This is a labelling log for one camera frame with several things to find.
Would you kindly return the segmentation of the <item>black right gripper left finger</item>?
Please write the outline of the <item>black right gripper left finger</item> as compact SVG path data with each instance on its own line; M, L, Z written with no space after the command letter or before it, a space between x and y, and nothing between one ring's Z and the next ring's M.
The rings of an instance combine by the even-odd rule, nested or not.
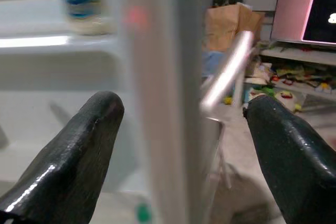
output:
M94 94L1 196L1 223L89 223L123 115L117 94Z

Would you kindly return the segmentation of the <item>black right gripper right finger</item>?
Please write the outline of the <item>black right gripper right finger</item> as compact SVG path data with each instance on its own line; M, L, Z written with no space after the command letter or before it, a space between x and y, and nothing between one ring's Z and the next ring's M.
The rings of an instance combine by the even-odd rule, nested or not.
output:
M335 223L335 150L304 119L260 95L244 117L286 223Z

